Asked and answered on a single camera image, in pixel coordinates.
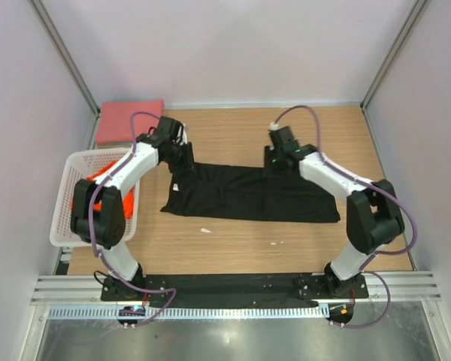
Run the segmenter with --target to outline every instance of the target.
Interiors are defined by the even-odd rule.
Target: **white backdrop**
[[[0,361],[17,360],[49,240],[67,156],[88,140],[92,112],[30,5],[0,2]]]
[[[43,0],[95,100],[359,103],[413,0]]]
[[[419,269],[451,313],[451,1],[431,2],[368,113],[386,176],[416,215]]]

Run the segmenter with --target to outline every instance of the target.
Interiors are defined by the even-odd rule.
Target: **table surface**
[[[327,156],[363,177],[383,177],[368,127],[359,107],[315,108]],[[270,144],[268,125],[279,108],[169,110],[165,115],[185,123],[197,162],[263,166],[263,147]],[[281,120],[301,144],[315,144],[311,115],[299,109]],[[138,225],[127,242],[132,256],[148,274],[214,274],[320,272],[348,242],[346,208],[339,223],[277,223],[180,217],[160,212],[168,199],[171,175],[161,164],[141,179]],[[386,249],[404,247],[398,237]],[[75,248],[69,275],[90,275],[104,266],[89,247]],[[378,256],[369,270],[411,270],[406,254]]]

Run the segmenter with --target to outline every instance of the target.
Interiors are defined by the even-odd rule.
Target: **black cloth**
[[[162,212],[186,217],[333,223],[334,197],[299,176],[265,177],[263,168],[194,163],[172,174]]]

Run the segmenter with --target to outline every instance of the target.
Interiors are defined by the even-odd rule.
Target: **red mat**
[[[136,111],[148,111],[157,117],[162,116],[164,102],[103,102],[95,142],[97,144],[131,143],[130,116]],[[159,121],[147,115],[135,117],[135,134],[149,132],[151,126]]]

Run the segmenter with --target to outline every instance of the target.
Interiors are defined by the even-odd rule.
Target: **white laundry basket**
[[[71,154],[67,158],[60,182],[59,195],[53,212],[50,242],[57,247],[86,247],[90,246],[70,230],[71,203],[74,196],[75,184],[82,178],[98,173],[114,160],[119,160],[128,148],[112,148],[85,150]],[[139,183],[134,187],[134,213],[126,220],[126,231],[123,240],[131,239],[137,228]]]

